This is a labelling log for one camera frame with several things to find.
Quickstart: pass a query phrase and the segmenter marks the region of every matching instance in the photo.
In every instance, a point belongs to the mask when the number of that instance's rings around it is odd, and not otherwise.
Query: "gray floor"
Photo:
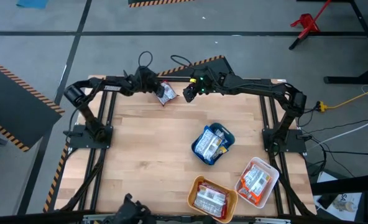
[[[44,10],[23,9],[16,1],[0,2],[0,30],[76,30],[85,0],[49,1]],[[357,1],[368,22],[368,1]],[[129,9],[125,1],[93,1],[85,31],[103,30],[236,30],[293,31],[289,24],[302,13],[316,14],[322,3],[277,0],[196,1],[165,6]],[[318,25],[325,31],[360,31],[349,4],[327,8]],[[192,61],[225,55],[242,77],[284,78],[308,96],[307,106],[323,100],[336,105],[362,93],[359,85],[326,85],[326,75],[356,76],[368,69],[368,40],[349,37],[311,37],[296,50],[287,47],[293,37],[82,37],[68,84],[88,75],[121,75],[134,72],[137,57],[149,50],[154,55],[150,68],[162,71],[176,65],[171,54]],[[0,63],[49,98],[54,98],[73,37],[1,37]],[[65,99],[64,117],[55,125],[35,186],[28,212],[42,211],[45,197],[63,147],[63,130],[73,111]],[[301,123],[308,120],[304,115]],[[307,131],[368,118],[368,96],[325,114],[315,113]],[[353,127],[315,133],[322,140]],[[333,151],[368,152],[368,127],[328,143]],[[0,147],[0,215],[16,212],[37,148],[22,153],[12,145]],[[319,149],[310,150],[307,160],[321,160]],[[368,174],[368,157],[338,154],[335,158],[355,176]],[[327,169],[345,176],[346,170],[328,156]]]

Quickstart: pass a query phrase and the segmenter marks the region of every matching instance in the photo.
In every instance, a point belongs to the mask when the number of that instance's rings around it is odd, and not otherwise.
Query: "wooden table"
[[[170,84],[179,95],[188,85],[183,82]],[[94,114],[98,112],[100,99],[101,93],[98,93],[90,103]],[[277,104],[279,118],[283,112]],[[215,122],[230,130],[236,142],[214,166],[207,166],[194,155],[190,146],[205,125]],[[253,157],[269,162],[261,135],[260,98],[255,95],[210,94],[197,96],[191,103],[179,96],[164,107],[150,93],[136,93],[131,97],[118,95],[112,125],[113,142],[106,154],[97,212],[115,213],[125,194],[130,193],[154,214],[198,215],[186,202],[197,176],[203,175],[233,189]],[[89,151],[79,149],[66,161],[54,209],[62,208],[83,183]],[[286,161],[294,191],[308,209],[315,212],[304,159],[299,154],[286,153]],[[280,189],[284,211],[288,213],[285,191],[282,186]],[[85,208],[89,208],[92,192],[91,186]],[[274,192],[263,209],[239,198],[235,215],[276,216]]]

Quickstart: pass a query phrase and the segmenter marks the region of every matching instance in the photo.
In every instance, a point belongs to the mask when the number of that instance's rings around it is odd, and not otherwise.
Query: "yellow black hazard tape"
[[[21,86],[23,89],[31,93],[34,97],[38,98],[40,101],[45,103],[48,107],[55,110],[55,112],[59,113],[61,116],[64,114],[65,111],[61,109],[60,106],[56,105],[52,100],[48,99],[46,96],[43,96],[43,94],[32,88],[28,83],[17,77],[15,74],[10,72],[8,69],[4,68],[2,65],[0,65],[0,71],[3,72],[3,74],[5,74],[11,80],[15,81],[17,85]]]
[[[143,1],[129,4],[129,7],[142,7],[142,6],[156,6],[161,4],[189,2],[194,0],[154,0],[154,1]]]
[[[60,161],[58,162],[57,170],[55,171],[55,175],[53,177],[52,186],[50,187],[50,190],[48,191],[46,203],[43,206],[43,212],[48,212],[48,210],[50,209],[50,204],[52,203],[52,198],[55,193],[58,178],[62,175],[62,172],[61,172],[62,167],[68,155],[68,144],[69,144],[68,142],[65,143],[64,149],[62,151]]]
[[[10,132],[4,129],[1,125],[0,125],[0,133],[4,137],[6,137],[8,140],[10,140],[13,144],[15,144],[22,151],[26,152],[29,150],[28,146],[25,146],[20,140],[16,139],[16,137],[14,137]]]
[[[219,56],[215,56],[215,57],[211,57],[211,58],[208,58],[208,59],[204,59],[204,60],[200,60],[199,62],[195,62],[194,65],[201,65],[203,63],[206,63],[206,62],[211,62],[213,60],[217,60],[217,59],[221,59],[221,58],[224,58],[223,55],[219,55]],[[177,68],[173,68],[173,69],[170,69],[170,70],[166,70],[164,72],[159,72],[158,73],[158,76],[159,77],[162,77],[162,76],[167,76],[168,74],[170,73],[173,73],[173,72],[177,72],[177,71],[180,71],[180,70],[183,70],[185,67],[184,66],[180,66],[180,67],[177,67]]]

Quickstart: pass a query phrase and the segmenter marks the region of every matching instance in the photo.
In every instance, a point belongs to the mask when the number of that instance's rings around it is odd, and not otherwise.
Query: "orange tray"
[[[227,193],[227,213],[226,213],[226,218],[217,218],[214,217],[208,213],[206,213],[203,210],[200,210],[199,208],[196,208],[195,206],[193,206],[195,198],[196,198],[196,194],[198,193],[198,184],[200,182],[206,182],[210,185],[213,185],[214,187],[218,188],[219,190]],[[192,184],[190,193],[188,194],[188,198],[187,198],[187,202],[188,205],[195,209],[198,212],[201,212],[205,215],[210,215],[212,218],[214,218],[216,221],[221,222],[221,223],[229,223],[232,220],[232,217],[234,216],[234,211],[235,211],[235,207],[236,207],[236,203],[238,201],[238,194],[235,192],[235,190],[230,190],[227,189],[221,185],[215,184],[214,182],[205,179],[202,175],[198,176],[197,178],[195,178],[194,183]]]

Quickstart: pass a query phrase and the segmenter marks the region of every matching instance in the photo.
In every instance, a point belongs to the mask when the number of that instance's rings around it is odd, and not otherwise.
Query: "blue object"
[[[17,6],[44,9],[47,2],[48,0],[18,0]]]
[[[219,124],[219,123],[213,123],[211,126],[205,126],[204,128],[204,131],[206,129],[210,129],[213,133],[216,132],[216,130],[220,130],[221,132],[224,133],[224,138],[227,140],[226,143],[222,144],[221,146],[224,146],[227,151],[229,151],[229,147],[232,146],[235,142],[235,137],[233,134],[231,134],[223,125]],[[196,143],[198,143],[199,139],[202,137],[203,133],[198,137],[197,140],[195,140],[194,143],[192,143],[191,145],[191,149],[192,151],[195,153],[196,156],[198,156],[198,158],[200,158],[205,164],[207,165],[214,165],[214,163],[223,155],[223,154],[220,154],[218,155],[214,160],[212,161],[208,161],[206,160],[205,158],[203,158],[203,156],[197,152],[195,152],[195,146],[196,146]]]

